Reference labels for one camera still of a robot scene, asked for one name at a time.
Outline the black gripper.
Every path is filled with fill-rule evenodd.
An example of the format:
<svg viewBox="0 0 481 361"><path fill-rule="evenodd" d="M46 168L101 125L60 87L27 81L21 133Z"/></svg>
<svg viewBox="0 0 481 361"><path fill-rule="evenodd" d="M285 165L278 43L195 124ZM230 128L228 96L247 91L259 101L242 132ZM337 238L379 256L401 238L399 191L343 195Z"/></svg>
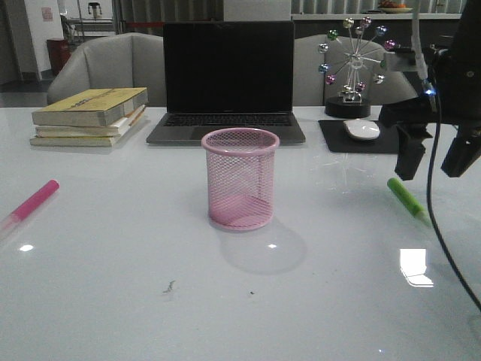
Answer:
<svg viewBox="0 0 481 361"><path fill-rule="evenodd" d="M423 141L432 138L426 123L441 113L441 122L457 129L441 169L448 177L461 177L480 158L480 52L443 49L429 66L430 81L440 98L434 110L433 96L418 97L382 106L379 121L397 124L398 158L395 173L403 181L416 175L425 155Z"/></svg>

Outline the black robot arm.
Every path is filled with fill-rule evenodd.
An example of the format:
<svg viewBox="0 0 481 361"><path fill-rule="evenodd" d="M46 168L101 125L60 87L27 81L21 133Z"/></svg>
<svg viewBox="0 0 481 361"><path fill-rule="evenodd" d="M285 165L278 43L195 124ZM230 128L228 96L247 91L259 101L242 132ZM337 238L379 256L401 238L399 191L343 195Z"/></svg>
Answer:
<svg viewBox="0 0 481 361"><path fill-rule="evenodd" d="M429 80L435 95L425 93L406 101L384 105L379 121L398 129L399 150L395 173L412 180L430 135L429 123L458 127L441 169L449 177L462 176L480 158L480 2L464 6L451 46L438 50Z"/></svg>

